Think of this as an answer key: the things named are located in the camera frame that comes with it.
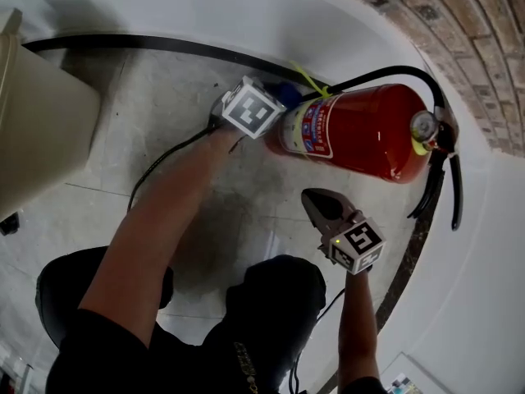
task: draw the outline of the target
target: white floor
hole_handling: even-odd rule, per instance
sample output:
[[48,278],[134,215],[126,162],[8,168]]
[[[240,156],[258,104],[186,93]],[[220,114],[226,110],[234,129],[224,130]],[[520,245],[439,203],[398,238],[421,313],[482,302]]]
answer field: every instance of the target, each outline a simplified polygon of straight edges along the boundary
[[[36,369],[40,389],[57,354],[34,307],[43,266],[58,256],[109,244],[131,189],[149,164],[203,129],[212,102],[242,75],[262,75],[229,62],[160,51],[55,50],[42,55],[98,89],[103,110],[86,168],[27,204],[20,231],[0,238],[0,342],[12,349],[12,357]],[[262,141],[245,139],[215,178],[193,226],[198,231],[190,231],[180,248],[173,301],[158,322],[183,341],[199,344],[225,313],[226,288],[239,282],[250,264],[281,253],[319,265],[330,301],[343,287],[345,273],[316,250],[319,235],[299,200],[301,190],[312,186],[345,193],[384,231],[389,248],[371,273],[377,308],[412,233],[413,221],[406,216],[421,195],[421,180],[389,184],[279,157]],[[191,257],[184,255],[188,245]],[[322,349],[333,353],[336,346],[324,343]],[[317,352],[320,361],[322,353]]]

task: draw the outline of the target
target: forearm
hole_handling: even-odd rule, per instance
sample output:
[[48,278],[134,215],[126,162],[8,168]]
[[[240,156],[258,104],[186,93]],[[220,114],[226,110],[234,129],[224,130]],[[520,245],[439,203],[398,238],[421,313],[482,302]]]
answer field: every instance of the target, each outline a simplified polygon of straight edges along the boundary
[[358,378],[378,377],[376,347],[377,325],[368,275],[348,273],[339,329],[340,389]]
[[167,265],[238,138],[235,131],[216,131],[148,188],[119,226],[80,308],[149,345]]

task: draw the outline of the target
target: fire extinguisher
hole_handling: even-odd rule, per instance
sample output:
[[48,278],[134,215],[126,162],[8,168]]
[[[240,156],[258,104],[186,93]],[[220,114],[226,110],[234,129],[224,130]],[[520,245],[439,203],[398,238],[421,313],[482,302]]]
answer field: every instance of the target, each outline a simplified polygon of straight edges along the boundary
[[[428,112],[416,92],[405,85],[383,85],[344,92],[385,76],[411,75],[431,89],[434,112]],[[270,150],[407,183],[429,164],[427,184],[409,218],[417,218],[436,193],[448,158],[454,187],[452,229],[461,223],[463,186],[456,135],[436,81],[411,66],[386,67],[317,93],[282,116],[266,135]]]

